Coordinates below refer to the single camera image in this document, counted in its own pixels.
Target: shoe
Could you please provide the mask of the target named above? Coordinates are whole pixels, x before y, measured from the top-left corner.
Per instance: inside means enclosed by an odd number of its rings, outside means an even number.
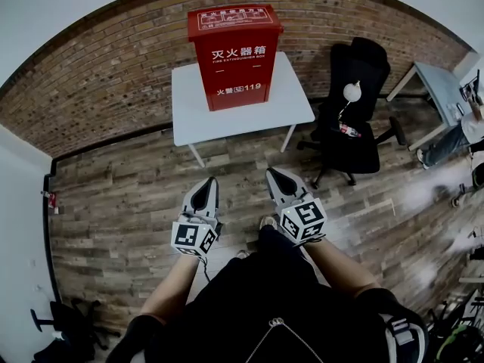
[[[272,216],[264,216],[260,221],[259,230],[264,226],[269,225],[274,228],[274,230],[278,229],[278,222]]]
[[[424,151],[421,150],[420,148],[417,149],[417,158],[418,161],[422,163],[423,169],[429,169],[430,167],[424,163]]]
[[[250,253],[249,253],[248,251],[246,251],[246,250],[240,250],[240,251],[237,253],[237,255],[236,255],[236,257],[237,257],[237,258],[239,258],[239,259],[245,259],[245,258],[247,258],[248,256],[250,256]]]

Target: brick wall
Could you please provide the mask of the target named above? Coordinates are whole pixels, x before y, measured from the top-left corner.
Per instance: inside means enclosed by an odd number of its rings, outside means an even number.
[[[469,50],[394,0],[119,0],[67,28],[11,77],[0,93],[0,123],[57,157],[171,121],[171,69],[196,61],[187,12],[247,2],[276,10],[279,50],[309,97],[327,94],[332,44],[354,36],[387,50],[392,72],[383,92],[413,60],[452,68]]]

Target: desk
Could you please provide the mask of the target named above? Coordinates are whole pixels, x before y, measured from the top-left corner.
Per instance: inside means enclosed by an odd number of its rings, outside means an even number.
[[[437,110],[439,111],[442,125],[433,130],[428,135],[422,137],[419,141],[413,143],[409,150],[415,150],[422,144],[436,137],[446,129],[456,126],[461,118],[461,113],[457,109],[456,104],[460,104],[464,114],[470,113],[472,110],[467,101],[462,98],[459,88],[461,87],[458,79],[450,71],[441,69],[439,67],[430,66],[429,64],[422,64],[421,62],[414,62],[414,65],[403,77],[399,84],[386,97],[387,101],[391,101],[402,88],[407,84],[412,76],[418,74],[423,84],[427,88],[430,97],[432,97]]]
[[[197,142],[259,130],[290,126],[281,147],[286,149],[296,124],[310,123],[315,115],[284,52],[275,56],[269,100],[231,109],[209,111],[198,64],[172,71],[173,135],[177,147],[188,145],[200,166]]]

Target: white lamp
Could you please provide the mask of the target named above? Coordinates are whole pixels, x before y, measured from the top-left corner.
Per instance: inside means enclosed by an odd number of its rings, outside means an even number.
[[[348,104],[346,104],[343,110],[340,111],[338,119],[341,118],[343,111],[345,111],[349,104],[351,104],[352,102],[356,102],[361,98],[360,81],[357,81],[357,83],[349,83],[348,85],[346,85],[343,89],[343,97],[348,101]]]

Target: chair armrest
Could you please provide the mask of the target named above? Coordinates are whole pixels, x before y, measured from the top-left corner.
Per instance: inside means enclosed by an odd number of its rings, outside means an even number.
[[[390,125],[392,126],[392,130],[395,133],[396,140],[399,142],[399,145],[406,145],[407,138],[405,137],[405,133],[403,132],[402,126],[400,125],[399,121],[394,117],[391,116],[389,118]]]

